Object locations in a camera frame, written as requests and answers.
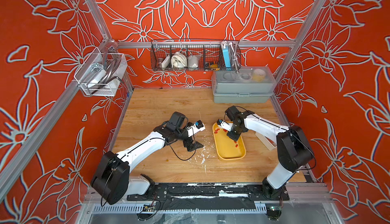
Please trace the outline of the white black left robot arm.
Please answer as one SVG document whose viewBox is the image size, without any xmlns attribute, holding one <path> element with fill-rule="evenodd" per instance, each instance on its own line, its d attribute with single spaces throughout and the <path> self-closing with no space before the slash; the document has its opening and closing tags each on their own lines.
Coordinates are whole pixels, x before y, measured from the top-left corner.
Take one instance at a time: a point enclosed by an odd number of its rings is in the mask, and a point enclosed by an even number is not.
<svg viewBox="0 0 390 224">
<path fill-rule="evenodd" d="M 144 195 L 154 182 L 148 176 L 131 176 L 130 173 L 156 151 L 182 141 L 188 152 L 195 152 L 203 145 L 195 140 L 195 135 L 205 130 L 201 120 L 183 124 L 187 117 L 174 112 L 168 121 L 155 127 L 153 131 L 135 145 L 118 153 L 108 151 L 99 162 L 90 186 L 101 196 L 101 205 L 113 205 L 128 195 Z"/>
</svg>

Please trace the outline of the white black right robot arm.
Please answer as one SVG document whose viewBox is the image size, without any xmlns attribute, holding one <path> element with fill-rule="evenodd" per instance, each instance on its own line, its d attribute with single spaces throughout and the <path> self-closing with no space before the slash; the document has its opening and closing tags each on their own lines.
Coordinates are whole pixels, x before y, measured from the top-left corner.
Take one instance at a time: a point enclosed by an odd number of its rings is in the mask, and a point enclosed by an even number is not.
<svg viewBox="0 0 390 224">
<path fill-rule="evenodd" d="M 217 124 L 227 130 L 227 136 L 236 141 L 242 133 L 250 130 L 276 143 L 279 163 L 262 182 L 262 194 L 266 199 L 280 195 L 282 188 L 303 166 L 315 159 L 314 152 L 298 126 L 283 126 L 264 119 L 250 110 L 241 112 L 231 106 L 225 115 L 231 122 L 219 119 Z"/>
</svg>

